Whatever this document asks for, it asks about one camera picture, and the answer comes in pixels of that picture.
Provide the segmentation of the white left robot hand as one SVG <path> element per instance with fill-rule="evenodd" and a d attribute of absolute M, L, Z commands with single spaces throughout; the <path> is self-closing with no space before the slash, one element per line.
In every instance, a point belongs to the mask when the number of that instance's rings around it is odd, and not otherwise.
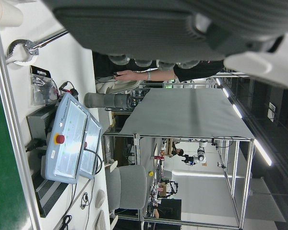
<path fill-rule="evenodd" d="M 288 89 L 288 0 L 46 0 L 85 48 L 160 67 L 222 60 Z"/>

